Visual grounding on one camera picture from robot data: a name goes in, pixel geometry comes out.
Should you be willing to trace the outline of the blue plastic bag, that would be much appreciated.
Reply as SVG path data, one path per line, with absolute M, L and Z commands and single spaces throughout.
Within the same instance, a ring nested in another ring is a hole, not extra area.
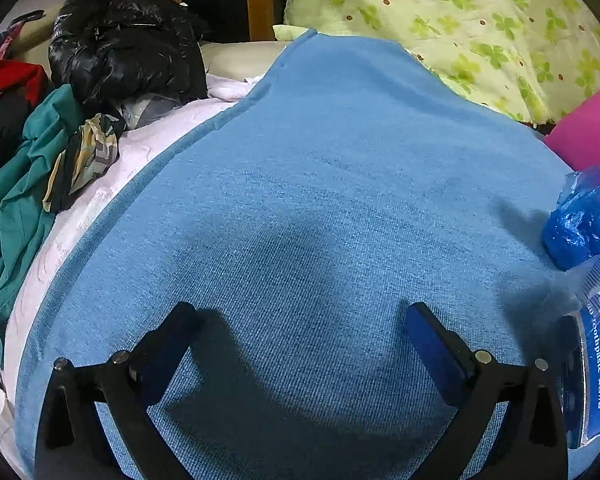
M 563 271 L 600 255 L 600 166 L 568 174 L 541 240 Z

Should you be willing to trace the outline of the white mattress sheet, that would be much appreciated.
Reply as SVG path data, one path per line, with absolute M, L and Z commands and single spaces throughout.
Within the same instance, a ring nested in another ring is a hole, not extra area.
M 122 188 L 148 162 L 202 122 L 246 96 L 260 80 L 207 76 L 209 97 L 168 110 L 163 99 L 134 105 L 131 128 L 119 140 L 118 160 L 76 194 L 72 206 L 56 216 L 50 235 L 36 254 L 18 292 L 6 327 L 0 373 L 0 452 L 21 479 L 27 478 L 15 442 L 15 394 L 18 370 L 29 330 L 47 289 L 82 235 Z

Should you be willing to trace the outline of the green clover quilt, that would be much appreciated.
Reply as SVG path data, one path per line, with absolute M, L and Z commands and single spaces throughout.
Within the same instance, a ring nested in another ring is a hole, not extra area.
M 518 122 L 558 122 L 600 90 L 600 22 L 582 0 L 287 0 L 275 37 L 309 28 L 396 41 Z

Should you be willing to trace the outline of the blue bed blanket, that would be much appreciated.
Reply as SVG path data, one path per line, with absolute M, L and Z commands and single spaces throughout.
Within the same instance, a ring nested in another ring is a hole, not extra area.
M 405 479 L 452 418 L 404 330 L 428 304 L 532 360 L 567 165 L 389 41 L 309 32 L 95 220 L 24 347 L 34 466 L 53 362 L 104 362 L 180 301 L 204 325 L 150 414 L 197 479 Z

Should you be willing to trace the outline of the magenta pillow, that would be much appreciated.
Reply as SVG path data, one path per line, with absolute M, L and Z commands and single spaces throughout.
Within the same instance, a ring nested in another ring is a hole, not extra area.
M 600 166 L 600 91 L 562 118 L 544 143 L 573 170 Z

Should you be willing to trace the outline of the teal garment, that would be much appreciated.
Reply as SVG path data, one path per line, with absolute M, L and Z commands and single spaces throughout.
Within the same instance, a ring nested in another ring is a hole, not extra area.
M 70 84 L 55 89 L 28 117 L 15 156 L 0 169 L 0 370 L 16 297 L 55 220 L 42 205 L 48 177 L 82 122 Z

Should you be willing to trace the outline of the red garment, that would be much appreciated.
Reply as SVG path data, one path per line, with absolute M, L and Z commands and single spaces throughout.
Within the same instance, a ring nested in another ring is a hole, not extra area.
M 9 90 L 23 92 L 24 98 L 37 106 L 46 96 L 48 78 L 41 65 L 0 60 L 0 96 Z

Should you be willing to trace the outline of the patterned scarf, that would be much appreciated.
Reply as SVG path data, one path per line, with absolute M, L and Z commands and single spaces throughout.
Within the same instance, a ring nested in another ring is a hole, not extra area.
M 70 208 L 78 192 L 117 161 L 125 128 L 122 118 L 98 113 L 69 136 L 48 177 L 42 200 L 46 212 L 58 214 Z

